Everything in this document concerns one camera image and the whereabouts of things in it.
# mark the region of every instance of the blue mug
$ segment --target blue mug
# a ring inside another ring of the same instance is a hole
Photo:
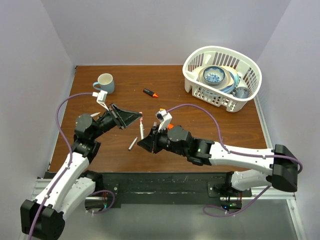
[[[98,77],[98,81],[92,85],[95,89],[106,91],[108,94],[112,94],[115,91],[114,77],[109,73],[103,73]]]

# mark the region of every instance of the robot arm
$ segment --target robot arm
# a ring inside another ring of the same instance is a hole
[[[221,194],[230,196],[260,186],[273,186],[285,192],[297,191],[298,164],[287,159],[264,157],[270,155],[294,157],[285,146],[276,145],[274,149],[223,147],[219,142],[193,137],[181,126],[170,128],[172,116],[164,109],[157,112],[156,117],[160,124],[155,124],[148,136],[137,143],[148,152],[157,154],[164,149],[186,157],[188,162],[198,166],[231,165],[251,169],[231,172],[225,185],[217,187],[217,191]]]
[[[20,207],[23,233],[30,233],[36,212],[44,202],[32,235],[43,240],[58,239],[73,210],[88,195],[104,189],[101,174],[92,171],[83,173],[98,153],[100,142],[96,138],[116,126],[125,129],[142,117],[139,112],[122,110],[115,104],[109,107],[104,105],[104,108],[106,111],[97,120],[87,113],[76,119],[74,143],[71,146],[72,162],[69,162],[68,154],[55,177],[35,200],[23,202]]]

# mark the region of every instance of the white bracket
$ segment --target white bracket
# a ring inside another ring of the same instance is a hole
[[[171,122],[171,119],[172,119],[172,116],[170,113],[168,113],[166,110],[162,109],[162,110],[158,111],[155,114],[155,116],[160,122],[158,132],[160,132],[160,130],[168,128],[168,126]]]
[[[99,93],[93,92],[92,96],[96,97],[96,102],[100,104],[102,107],[105,109],[109,110],[109,108],[106,105],[106,100],[107,100],[107,91],[101,90]]]

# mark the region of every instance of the blue patterned bowl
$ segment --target blue patterned bowl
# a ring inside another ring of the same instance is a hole
[[[203,71],[203,77],[206,84],[216,86],[225,79],[226,74],[221,67],[210,66]]]

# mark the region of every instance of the gray floor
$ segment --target gray floor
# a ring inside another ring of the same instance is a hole
[[[210,209],[210,212],[224,214]],[[296,240],[286,200],[258,200],[235,217],[202,205],[131,205],[96,214],[79,206],[59,240]]]

